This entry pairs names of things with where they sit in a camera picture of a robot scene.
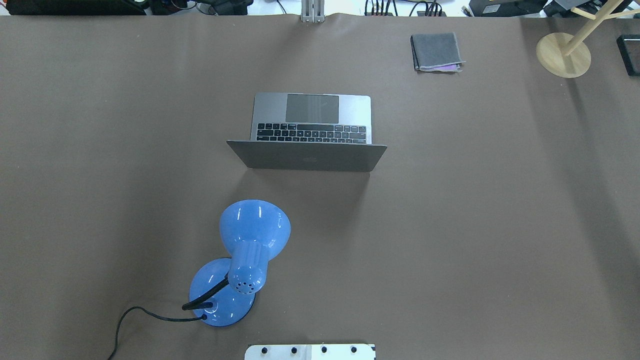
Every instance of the silver laptop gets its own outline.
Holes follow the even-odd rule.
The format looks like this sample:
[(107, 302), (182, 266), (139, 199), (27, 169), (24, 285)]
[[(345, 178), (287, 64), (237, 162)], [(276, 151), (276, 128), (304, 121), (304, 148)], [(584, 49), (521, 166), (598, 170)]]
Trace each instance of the silver laptop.
[(251, 140), (371, 143), (371, 137), (371, 98), (366, 95), (255, 95)]
[(368, 96), (261, 92), (251, 140), (227, 143), (250, 168), (370, 172), (387, 150), (371, 138)]

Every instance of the wooden stand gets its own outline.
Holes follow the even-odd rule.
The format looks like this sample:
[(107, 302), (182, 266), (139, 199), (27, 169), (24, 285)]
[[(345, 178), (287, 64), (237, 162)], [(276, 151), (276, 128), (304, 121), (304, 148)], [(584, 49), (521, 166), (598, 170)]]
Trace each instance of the wooden stand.
[(540, 39), (536, 46), (536, 55), (542, 66), (562, 78), (577, 78), (587, 72), (591, 65), (591, 53), (582, 41), (604, 20), (640, 13), (640, 10), (632, 10), (612, 14), (620, 3), (622, 0), (609, 0), (595, 15), (572, 8), (572, 12), (590, 20), (578, 30), (575, 36), (567, 33), (552, 33)]

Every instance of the laptop key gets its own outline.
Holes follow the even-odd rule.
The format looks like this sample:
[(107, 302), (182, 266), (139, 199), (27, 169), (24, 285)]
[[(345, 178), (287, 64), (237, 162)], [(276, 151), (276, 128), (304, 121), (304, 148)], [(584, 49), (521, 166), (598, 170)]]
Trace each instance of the laptop key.
[(298, 130), (333, 131), (333, 125), (298, 124)]

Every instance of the round wooden base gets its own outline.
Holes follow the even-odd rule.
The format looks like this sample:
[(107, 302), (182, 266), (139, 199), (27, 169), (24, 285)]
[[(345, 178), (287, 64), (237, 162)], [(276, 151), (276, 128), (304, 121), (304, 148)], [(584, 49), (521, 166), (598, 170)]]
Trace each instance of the round wooden base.
[(577, 78), (591, 65), (591, 53), (584, 43), (580, 43), (571, 54), (562, 55), (562, 48), (572, 38), (571, 34), (553, 33), (540, 39), (536, 46), (536, 55), (542, 66), (562, 78)]

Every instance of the folded cloth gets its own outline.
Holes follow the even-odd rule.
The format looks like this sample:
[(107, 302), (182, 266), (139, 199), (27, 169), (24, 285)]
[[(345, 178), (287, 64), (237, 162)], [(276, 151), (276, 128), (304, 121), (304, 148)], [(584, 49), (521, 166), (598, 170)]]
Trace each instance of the folded cloth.
[(463, 63), (455, 33), (413, 34), (413, 67), (420, 71), (460, 72)]

